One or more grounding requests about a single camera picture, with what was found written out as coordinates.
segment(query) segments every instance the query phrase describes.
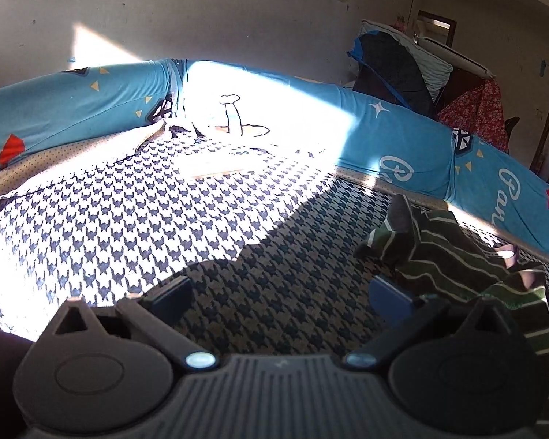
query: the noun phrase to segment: black and white houndstooth pattern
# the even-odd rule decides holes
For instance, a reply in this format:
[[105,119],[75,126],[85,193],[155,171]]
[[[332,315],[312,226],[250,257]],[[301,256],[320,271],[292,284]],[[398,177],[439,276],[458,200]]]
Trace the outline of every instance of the black and white houndstooth pattern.
[[[383,221],[389,195],[302,162],[175,135],[0,201],[4,329],[36,338],[69,296],[111,305],[183,271],[195,303],[177,327],[220,353],[342,355],[378,334],[367,300],[378,266],[352,254]],[[248,152],[256,170],[180,177],[177,157],[216,150]]]

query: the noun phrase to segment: door frame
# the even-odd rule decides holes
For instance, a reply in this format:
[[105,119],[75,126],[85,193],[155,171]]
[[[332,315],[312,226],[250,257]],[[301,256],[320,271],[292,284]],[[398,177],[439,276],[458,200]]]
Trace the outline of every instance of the door frame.
[[534,153],[533,161],[531,162],[529,170],[533,171],[534,174],[539,175],[541,168],[543,167],[543,160],[541,156],[543,155],[543,149],[545,148],[545,142],[549,135],[549,112],[547,114],[547,120],[545,122],[545,127],[543,127],[543,132],[541,133],[541,138],[539,139],[539,145],[537,150]]

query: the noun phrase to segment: mattress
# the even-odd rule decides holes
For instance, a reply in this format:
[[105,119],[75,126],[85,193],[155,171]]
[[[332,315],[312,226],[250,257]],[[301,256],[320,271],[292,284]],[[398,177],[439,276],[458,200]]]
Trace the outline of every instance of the mattress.
[[[255,157],[256,168],[180,176],[188,155],[216,151]],[[175,131],[123,160],[1,197],[0,327],[36,339],[69,297],[112,305],[182,272],[194,303],[176,328],[201,346],[343,356],[385,326],[367,298],[381,268],[353,253],[390,199],[304,161]]]

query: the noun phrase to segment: dark garment with blue trim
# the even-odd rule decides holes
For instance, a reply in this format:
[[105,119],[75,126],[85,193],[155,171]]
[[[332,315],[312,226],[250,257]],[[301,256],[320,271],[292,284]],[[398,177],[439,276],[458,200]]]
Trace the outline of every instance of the dark garment with blue trim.
[[354,90],[436,118],[435,105],[416,61],[388,33],[360,36],[348,53],[360,63]]

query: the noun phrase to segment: sunlight on wall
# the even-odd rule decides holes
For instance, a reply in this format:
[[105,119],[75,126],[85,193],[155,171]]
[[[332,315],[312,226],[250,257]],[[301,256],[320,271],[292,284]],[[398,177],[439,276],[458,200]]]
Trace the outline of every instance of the sunlight on wall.
[[100,33],[81,23],[75,23],[69,69],[111,64],[139,63],[142,58],[126,51],[119,43],[109,40]]

